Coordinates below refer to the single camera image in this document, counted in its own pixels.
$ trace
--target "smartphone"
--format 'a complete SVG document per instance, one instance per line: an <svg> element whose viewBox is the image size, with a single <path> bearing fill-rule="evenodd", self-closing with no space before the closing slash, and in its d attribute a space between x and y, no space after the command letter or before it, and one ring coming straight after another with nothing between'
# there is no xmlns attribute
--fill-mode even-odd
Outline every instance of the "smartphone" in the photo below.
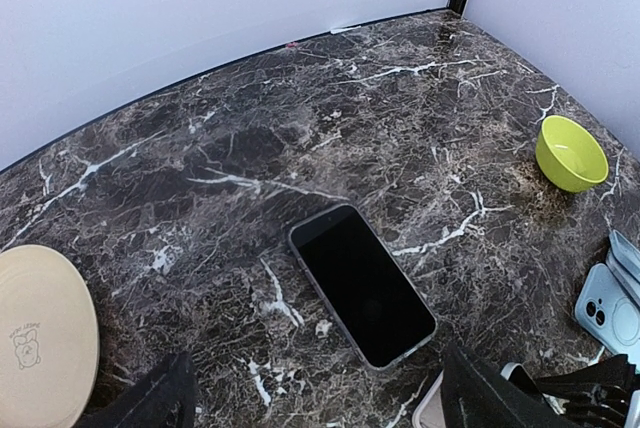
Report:
<svg viewBox="0 0 640 428"><path fill-rule="evenodd" d="M354 206L337 205L298 223L289 243L370 368L392 366L433 336L435 317Z"/></svg>
<svg viewBox="0 0 640 428"><path fill-rule="evenodd" d="M614 355L640 365L640 313L609 267L589 271L574 309L576 320Z"/></svg>

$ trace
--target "phone case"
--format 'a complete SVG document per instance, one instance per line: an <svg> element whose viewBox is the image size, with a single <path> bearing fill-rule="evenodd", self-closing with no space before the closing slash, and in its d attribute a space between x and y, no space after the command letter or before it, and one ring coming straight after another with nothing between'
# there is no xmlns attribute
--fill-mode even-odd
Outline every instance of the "phone case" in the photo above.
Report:
<svg viewBox="0 0 640 428"><path fill-rule="evenodd" d="M607 265L591 268L574 314L580 326L609 351L627 354L629 363L640 365L640 312Z"/></svg>
<svg viewBox="0 0 640 428"><path fill-rule="evenodd" d="M611 231L609 241L611 249L607 254L607 264L609 264L609 255L611 255L640 283L640 251L617 230Z"/></svg>
<svg viewBox="0 0 640 428"><path fill-rule="evenodd" d="M445 428L440 385L444 372L440 372L436 381L422 399L411 417L413 428Z"/></svg>
<svg viewBox="0 0 640 428"><path fill-rule="evenodd" d="M624 288L627 295L635 302L636 306L640 306L640 283L620 264L613 255L612 250L609 250L609 253L607 253L607 266L615 279L618 280L618 283L620 283L620 286Z"/></svg>
<svg viewBox="0 0 640 428"><path fill-rule="evenodd" d="M638 426L640 426L640 391L634 391L624 428L638 428Z"/></svg>
<svg viewBox="0 0 640 428"><path fill-rule="evenodd" d="M378 236L378 234L376 233L376 230L373 229L373 227L371 226L371 224L369 223L369 221L362 215L362 213L360 213L360 210L358 210L358 208L356 208L355 206L353 206L350 203L340 203L338 205L334 205L331 208L328 208L326 210L321 211L320 213L316 213L315 215L302 220L299 223L296 223L290 230L289 230L289 236L288 236L288 242L289 242L289 248L291 249L291 251L293 252L293 254L296 257L296 260L298 261L298 264L302 267L302 270L305 273L305 276L307 277L307 279L309 280L309 282L311 283L311 285L313 286L314 290L316 291L316 293L318 294L318 296L320 297L320 299L322 300L322 302L324 303L325 307L327 308L327 310L329 310L329 312L331 313L331 316L333 317L333 319L336 322L336 325L340 327L340 330L342 331L342 333L347 337L347 340L349 340L349 343L351 344L351 346L353 347L353 349L355 350L356 354L358 355L358 358L360 358L360 361L362 361L362 363L364 363L364 365L369 368L370 370L373 371L377 371L377 372L381 372L384 370L388 370L389 368L391 368L392 366L395 366L396 364L398 364L401 360L405 359L406 357L408 357L409 355L411 355L412 353L414 353L418 348L426 345L429 341L431 341L431 339L433 338L433 336L435 335L435 333L438 331L438 318L435 316L435 314L433 313L433 311L431 311L431 308L429 308L429 306L426 304L426 302L424 301L423 297L419 295L418 290L416 290L415 285L411 282L411 280L409 278L407 278L407 275L404 273L404 271L402 271L402 269L400 268L400 266L396 266L398 268L398 270L400 270L400 273L402 273L402 275L405 277L405 279L407 280L407 282L409 283L409 285L414 289L414 291L416 293L418 293L418 296L420 298L420 301L422 301L422 304L425 306L425 308L429 311L429 313L431 313L431 316L433 317L434 320L434 329L433 329L433 333L430 336L427 336L426 338L424 338L422 341L420 341L419 343L417 343L415 346L413 346L412 348L410 348L409 350L405 351L403 354L401 354L400 356L398 356L396 359L394 359L393 361L391 361L388 365L386 366L382 366L382 367L378 367L378 366L374 366L371 363L369 363L369 360L367 360L367 357L364 356L364 353L362 352L362 350L360 349L360 347L358 346L358 344L356 343L356 340L353 338L353 336L351 336L351 333L349 332L349 330L347 329L346 325L344 324L344 322L340 319L340 316L338 316L338 313L336 312L336 310L333 308L333 305L331 304L331 302L329 301L329 299L326 297L326 295L324 294L324 291L322 290L322 288L320 287L320 284L316 281L315 277L313 276L313 273L311 273L311 270L309 269L309 267L306 265L306 263L304 262L304 260L302 259L302 256L300 255L300 252L298 251L298 249L296 248L295 244L293 243L292 240L292 234L293 232L296 230L296 228L298 228L299 226L304 225L305 223L308 223L312 220L314 220L315 218L318 218L320 216L323 216L333 210L335 210L336 208L339 208L341 206L349 206L351 208L353 208L358 215L364 220L364 222L367 224L367 226L369 227L369 229L376 235L376 238L378 238L378 241L380 242L380 244L382 245L382 247L385 249L385 251L389 254L389 257L392 260L395 260L394 256L391 254L391 252L389 251L389 249L387 248L387 245L384 244L384 242L380 239L380 237Z"/></svg>

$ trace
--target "camera lens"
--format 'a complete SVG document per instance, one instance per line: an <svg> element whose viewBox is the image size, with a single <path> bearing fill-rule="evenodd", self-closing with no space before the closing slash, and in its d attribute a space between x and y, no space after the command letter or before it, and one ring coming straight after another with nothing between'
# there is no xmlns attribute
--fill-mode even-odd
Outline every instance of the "camera lens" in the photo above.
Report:
<svg viewBox="0 0 640 428"><path fill-rule="evenodd" d="M600 326L604 325L604 311L598 311L598 313L596 313L596 323Z"/></svg>
<svg viewBox="0 0 640 428"><path fill-rule="evenodd" d="M587 315L593 316L596 314L596 304L593 301L587 303Z"/></svg>

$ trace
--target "cartoon print on plate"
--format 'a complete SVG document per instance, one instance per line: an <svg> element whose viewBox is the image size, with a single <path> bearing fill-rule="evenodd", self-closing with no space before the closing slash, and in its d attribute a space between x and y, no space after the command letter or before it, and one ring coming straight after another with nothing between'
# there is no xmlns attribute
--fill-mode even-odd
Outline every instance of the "cartoon print on plate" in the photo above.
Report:
<svg viewBox="0 0 640 428"><path fill-rule="evenodd" d="M23 336L15 336L13 344L16 347L16 357L20 363L20 369L31 368L40 363L37 332L29 330Z"/></svg>

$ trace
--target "light blue phone case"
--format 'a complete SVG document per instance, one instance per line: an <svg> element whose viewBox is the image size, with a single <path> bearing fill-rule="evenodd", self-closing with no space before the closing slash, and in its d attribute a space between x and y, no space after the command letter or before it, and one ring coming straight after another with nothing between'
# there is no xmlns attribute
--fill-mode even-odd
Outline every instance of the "light blue phone case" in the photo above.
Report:
<svg viewBox="0 0 640 428"><path fill-rule="evenodd" d="M640 283L620 264L612 250L607 253L607 266L620 286L624 288L627 296L635 302L636 306L640 306Z"/></svg>
<svg viewBox="0 0 640 428"><path fill-rule="evenodd" d="M607 264L609 264L609 255L613 256L615 261L640 283L640 251L618 230L611 231L609 241L611 248L607 254Z"/></svg>
<svg viewBox="0 0 640 428"><path fill-rule="evenodd" d="M588 311L590 303L595 311ZM602 324L596 321L598 313L604 316ZM640 366L640 312L607 265L598 263L589 271L574 315L611 353L627 354L629 363Z"/></svg>

